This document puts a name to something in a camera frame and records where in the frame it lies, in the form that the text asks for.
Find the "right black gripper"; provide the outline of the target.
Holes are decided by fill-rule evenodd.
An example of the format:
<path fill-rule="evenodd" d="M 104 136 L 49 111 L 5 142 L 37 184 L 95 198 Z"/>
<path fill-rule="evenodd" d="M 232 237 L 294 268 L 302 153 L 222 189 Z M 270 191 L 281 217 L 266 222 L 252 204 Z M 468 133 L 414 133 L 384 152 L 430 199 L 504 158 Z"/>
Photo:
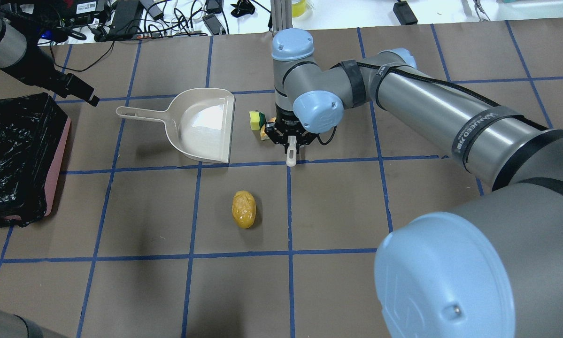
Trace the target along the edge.
<path fill-rule="evenodd" d="M 317 133 L 307 131 L 296 118 L 276 117 L 266 123 L 266 135 L 274 144 L 288 147 L 290 136 L 296 139 L 296 147 L 307 146 L 318 137 Z"/>

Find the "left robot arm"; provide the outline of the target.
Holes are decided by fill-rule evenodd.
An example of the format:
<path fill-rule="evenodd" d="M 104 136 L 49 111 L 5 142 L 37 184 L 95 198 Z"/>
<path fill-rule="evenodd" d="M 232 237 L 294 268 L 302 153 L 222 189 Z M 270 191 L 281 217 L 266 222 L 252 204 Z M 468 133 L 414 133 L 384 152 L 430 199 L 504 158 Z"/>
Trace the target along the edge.
<path fill-rule="evenodd" d="M 23 33 L 0 17 L 0 70 L 27 86 L 38 86 L 66 98 L 73 95 L 96 107 L 94 88 L 54 67 L 54 60 Z"/>

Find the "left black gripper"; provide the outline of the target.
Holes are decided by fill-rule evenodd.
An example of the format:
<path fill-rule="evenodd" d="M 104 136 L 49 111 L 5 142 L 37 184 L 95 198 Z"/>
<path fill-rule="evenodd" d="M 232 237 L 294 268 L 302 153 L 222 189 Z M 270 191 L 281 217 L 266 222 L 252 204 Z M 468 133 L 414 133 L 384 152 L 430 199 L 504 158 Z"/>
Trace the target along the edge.
<path fill-rule="evenodd" d="M 94 95 L 94 88 L 72 73 L 61 73 L 54 70 L 51 73 L 51 90 L 62 98 L 73 95 L 96 107 L 100 99 Z"/>

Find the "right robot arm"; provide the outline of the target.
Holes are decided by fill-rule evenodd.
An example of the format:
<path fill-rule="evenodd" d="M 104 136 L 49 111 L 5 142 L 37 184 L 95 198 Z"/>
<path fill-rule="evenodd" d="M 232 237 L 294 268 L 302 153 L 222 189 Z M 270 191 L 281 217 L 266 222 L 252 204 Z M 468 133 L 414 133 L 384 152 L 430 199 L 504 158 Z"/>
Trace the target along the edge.
<path fill-rule="evenodd" d="M 382 240 L 374 284 L 393 338 L 563 338 L 563 129 L 418 70 L 404 48 L 322 70 L 314 39 L 273 34 L 277 119 L 295 165 L 344 111 L 374 103 L 492 191 Z"/>

